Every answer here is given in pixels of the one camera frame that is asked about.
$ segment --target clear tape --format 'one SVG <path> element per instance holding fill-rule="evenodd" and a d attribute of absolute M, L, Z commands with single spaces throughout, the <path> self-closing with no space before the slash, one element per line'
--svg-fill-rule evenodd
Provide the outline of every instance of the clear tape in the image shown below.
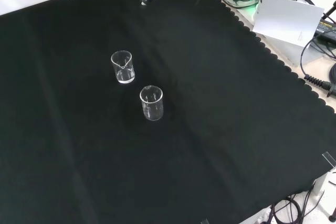
<path fill-rule="evenodd" d="M 210 223 L 208 222 L 208 219 L 205 219 L 205 220 L 201 221 L 201 224 L 210 224 Z"/>
<path fill-rule="evenodd" d="M 329 164 L 331 164 L 331 166 L 333 168 L 336 167 L 336 161 L 334 160 L 334 158 L 329 154 L 329 152 L 325 152 L 322 154 L 322 156 L 325 158 L 325 160 L 328 161 Z"/>

